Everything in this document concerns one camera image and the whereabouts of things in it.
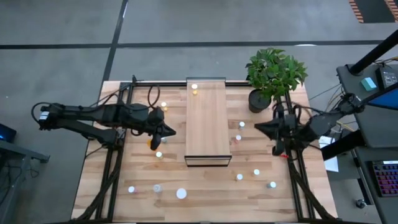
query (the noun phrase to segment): black metal table frame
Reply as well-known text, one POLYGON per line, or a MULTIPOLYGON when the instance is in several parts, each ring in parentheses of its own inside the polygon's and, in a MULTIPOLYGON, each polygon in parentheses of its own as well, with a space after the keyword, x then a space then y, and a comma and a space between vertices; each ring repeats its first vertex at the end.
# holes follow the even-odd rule
MULTIPOLYGON (((187 81, 163 81, 163 82, 132 81, 132 82, 121 82, 120 83, 120 89, 122 89, 126 85, 131 85, 131 87, 129 87, 127 90, 119 91, 120 99, 123 99, 124 94, 127 92, 127 102, 126 102, 127 104, 132 103, 133 89, 136 87, 150 87, 153 85, 158 85, 160 87, 186 87, 187 86, 187 81)), ((232 86, 249 87, 249 86, 251 86, 248 81, 226 80, 225 83, 226 83, 227 87, 232 87, 232 86)), ((285 101, 287 103, 289 113, 293 113, 289 93, 285 94, 285 101)), ((113 222, 114 207, 115 207, 115 203, 116 203, 116 196, 117 196, 117 190, 118 190, 118 182, 119 182, 119 175, 120 175, 120 170, 121 170, 121 163, 122 163, 122 159, 123 159, 123 150, 124 150, 125 140, 126 140, 126 135, 124 134, 121 138, 123 147, 120 147, 119 149, 117 149, 118 154, 117 154, 116 162, 115 162, 114 169, 112 170, 112 172, 111 172, 111 161, 112 161, 114 150, 108 149, 108 151, 107 151, 105 166, 104 166, 104 171, 103 171, 103 178, 101 181, 101 188, 99 190, 99 193, 93 200, 93 203, 86 209, 86 211, 91 210, 90 215, 85 216, 85 217, 79 217, 77 219, 72 219, 67 222, 60 222, 60 223, 114 223, 113 222), (111 188, 111 195, 110 195, 110 200, 109 200, 108 213, 106 215, 106 218, 104 218, 103 214, 102 214, 103 204, 104 204, 104 196, 107 193, 107 191, 109 190, 109 188, 111 188), (91 219, 94 210, 96 211, 95 218, 91 219)), ((286 154, 289 157, 292 157, 292 151, 290 149, 286 149, 286 154)), ((298 162, 298 167, 300 170, 300 175, 301 175, 302 181, 306 185, 308 185, 307 172, 305 170, 305 163, 304 163, 302 153, 299 153, 299 152, 297 153, 297 162, 298 162)), ((293 169, 296 170, 296 168, 295 168, 294 164, 291 162, 288 162, 287 165, 289 167, 290 181, 292 184, 292 193, 293 193, 293 199, 294 199, 298 223, 346 223, 346 224, 356 223, 356 222, 342 222, 342 221, 338 221, 338 220, 316 219, 314 207, 313 207, 310 199, 306 195, 305 195, 305 198, 306 198, 306 204, 307 204, 307 208, 308 208, 309 218, 304 218, 302 205, 301 205, 301 201, 300 201, 299 188, 297 187, 297 183, 296 183, 295 179, 293 178, 293 173, 292 173, 292 170, 293 169)))

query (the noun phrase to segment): computer keyboard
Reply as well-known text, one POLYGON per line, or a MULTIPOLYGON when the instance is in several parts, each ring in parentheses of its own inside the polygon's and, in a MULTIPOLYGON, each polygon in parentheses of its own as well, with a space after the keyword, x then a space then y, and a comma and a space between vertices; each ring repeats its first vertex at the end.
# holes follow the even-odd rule
POLYGON ((398 161, 372 161, 381 197, 398 196, 398 161))

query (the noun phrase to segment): white bottle cap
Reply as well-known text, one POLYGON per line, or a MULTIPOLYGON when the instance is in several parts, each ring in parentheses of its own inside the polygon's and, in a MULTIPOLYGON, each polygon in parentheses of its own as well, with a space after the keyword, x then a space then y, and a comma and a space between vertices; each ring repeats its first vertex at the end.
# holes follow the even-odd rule
POLYGON ((276 188, 276 183, 272 181, 271 183, 269 183, 269 187, 270 188, 276 188))
POLYGON ((130 186, 130 187, 129 187, 129 192, 130 192, 130 193, 133 193, 135 190, 136 190, 135 187, 133 187, 133 186, 130 186))
POLYGON ((162 186, 160 186, 160 184, 155 184, 154 185, 154 192, 155 193, 160 193, 162 191, 163 191, 163 189, 162 189, 162 186))
POLYGON ((185 189, 178 189, 176 195, 178 199, 184 199, 187 196, 187 191, 185 189))

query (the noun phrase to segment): wooden tabletop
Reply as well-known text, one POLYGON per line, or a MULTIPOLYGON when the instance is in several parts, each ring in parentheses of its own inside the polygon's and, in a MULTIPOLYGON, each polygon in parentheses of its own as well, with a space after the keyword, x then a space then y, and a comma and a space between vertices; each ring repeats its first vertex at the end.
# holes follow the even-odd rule
MULTIPOLYGON (((120 82, 104 82, 101 97, 117 90, 119 84, 120 82)), ((148 89, 134 88, 132 102, 147 105, 148 89)), ((165 123, 176 130, 177 134, 159 146, 158 151, 164 154, 162 160, 158 160, 155 151, 149 149, 149 136, 127 135, 114 222, 297 221, 287 161, 283 157, 272 156, 274 141, 254 129, 254 123, 272 119, 272 105, 259 114, 250 112, 248 95, 251 90, 248 87, 226 88, 229 138, 242 135, 239 143, 230 145, 233 158, 229 166, 187 167, 184 161, 187 87, 162 87, 157 104, 160 106, 161 102, 167 102, 165 123), (242 130, 238 129, 240 121, 246 123, 242 130), (258 176, 253 174, 254 169, 260 170, 258 176), (242 174, 243 180, 236 181, 237 174, 242 174), (276 189, 266 187, 271 181, 276 182, 276 189), (161 194, 152 190, 155 184, 162 186, 161 194), (134 186, 137 192, 130 194, 130 186, 134 186), (183 200, 176 197, 179 188, 187 190, 187 197, 183 200)), ((156 94, 156 91, 152 91, 152 101, 156 94)), ((304 86, 298 86, 290 94, 293 102, 308 106, 304 86)), ((115 101, 116 98, 113 98, 108 103, 115 101)), ((308 115, 302 113, 302 122, 306 120, 308 115)), ((87 153, 99 146, 95 141, 90 142, 87 153)), ((303 157, 312 192, 328 212, 336 217, 321 152, 309 147, 304 150, 303 157)), ((98 193, 105 158, 106 149, 102 149, 86 159, 72 218, 81 215, 98 193)), ((109 194, 110 190, 105 198, 103 215, 108 210, 109 194)), ((303 210, 306 211, 302 191, 300 198, 303 210)))

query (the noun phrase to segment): concrete floor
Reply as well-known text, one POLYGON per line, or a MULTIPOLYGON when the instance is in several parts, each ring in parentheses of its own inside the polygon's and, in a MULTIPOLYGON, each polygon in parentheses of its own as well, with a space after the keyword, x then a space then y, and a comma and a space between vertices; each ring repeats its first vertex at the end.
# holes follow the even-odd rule
MULTIPOLYGON (((0 45, 90 44, 112 41, 122 0, 0 0, 0 45)), ((381 40, 397 24, 360 24, 347 0, 130 0, 119 43, 189 41, 381 40)), ((335 68, 355 63, 374 45, 285 46, 305 62, 311 98, 338 83, 335 68)), ((110 80, 180 80, 192 76, 245 79, 259 47, 117 49, 110 80)), ((397 55, 398 49, 388 56, 397 55)), ((16 143, 51 155, 27 177, 15 223, 67 221, 87 141, 65 130, 38 131, 30 117, 40 101, 89 105, 97 100, 109 49, 0 50, 0 123, 18 131, 16 143)), ((333 91, 310 100, 325 109, 333 91)), ((340 218, 379 223, 373 206, 353 206, 358 184, 333 180, 340 218)))

